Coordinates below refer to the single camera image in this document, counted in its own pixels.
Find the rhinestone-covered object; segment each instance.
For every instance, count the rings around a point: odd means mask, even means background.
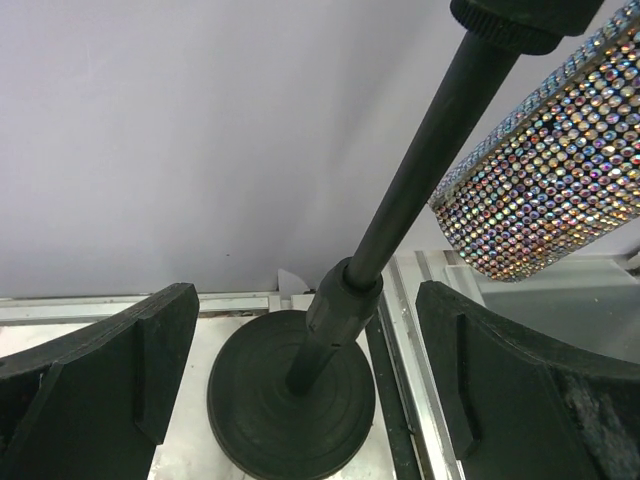
[[[438,185],[467,263],[529,277],[640,216],[640,0],[593,35]]]

